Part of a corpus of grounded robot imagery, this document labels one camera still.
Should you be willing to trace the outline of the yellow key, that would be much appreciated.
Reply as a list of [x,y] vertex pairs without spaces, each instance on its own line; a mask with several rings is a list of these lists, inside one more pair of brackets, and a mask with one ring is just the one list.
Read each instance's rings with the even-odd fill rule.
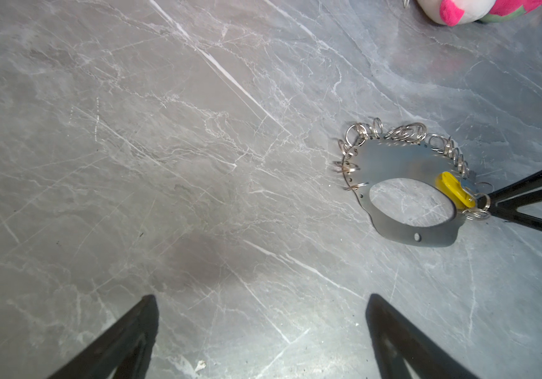
[[450,172],[443,172],[435,179],[435,187],[451,200],[457,210],[476,206],[474,197],[465,191],[459,180]]

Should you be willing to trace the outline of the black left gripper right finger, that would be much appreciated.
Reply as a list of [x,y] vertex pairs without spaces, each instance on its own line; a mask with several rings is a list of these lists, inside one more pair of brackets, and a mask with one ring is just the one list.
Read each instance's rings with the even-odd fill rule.
[[381,295],[366,309],[367,327],[382,378],[475,378]]

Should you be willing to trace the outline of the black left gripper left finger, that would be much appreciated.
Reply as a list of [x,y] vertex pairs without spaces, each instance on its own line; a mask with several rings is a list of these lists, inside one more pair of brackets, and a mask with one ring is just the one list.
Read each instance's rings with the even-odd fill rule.
[[159,328],[154,295],[146,295],[52,378],[144,378]]

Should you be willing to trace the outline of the metal key holder with rings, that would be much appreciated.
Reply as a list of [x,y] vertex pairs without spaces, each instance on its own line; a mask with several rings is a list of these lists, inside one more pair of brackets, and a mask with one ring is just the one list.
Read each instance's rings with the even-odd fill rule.
[[[381,119],[371,123],[353,123],[338,141],[342,158],[337,162],[347,184],[346,189],[358,198],[376,231],[384,238],[413,246],[446,247],[457,240],[460,227],[467,220],[490,217],[487,208],[478,205],[479,183],[464,154],[452,137],[430,134],[423,123],[409,123],[385,131]],[[372,201],[374,186],[391,179],[410,179],[435,187],[443,172],[453,174],[463,189],[476,200],[476,206],[457,210],[444,222],[418,227],[404,224],[380,210]]]

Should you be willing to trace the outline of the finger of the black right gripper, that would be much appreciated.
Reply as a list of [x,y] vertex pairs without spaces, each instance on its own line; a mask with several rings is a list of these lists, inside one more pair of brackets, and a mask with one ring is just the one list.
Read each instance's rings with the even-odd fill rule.
[[488,195],[479,195],[478,205],[492,216],[542,232],[542,219],[519,208],[542,202],[542,170]]

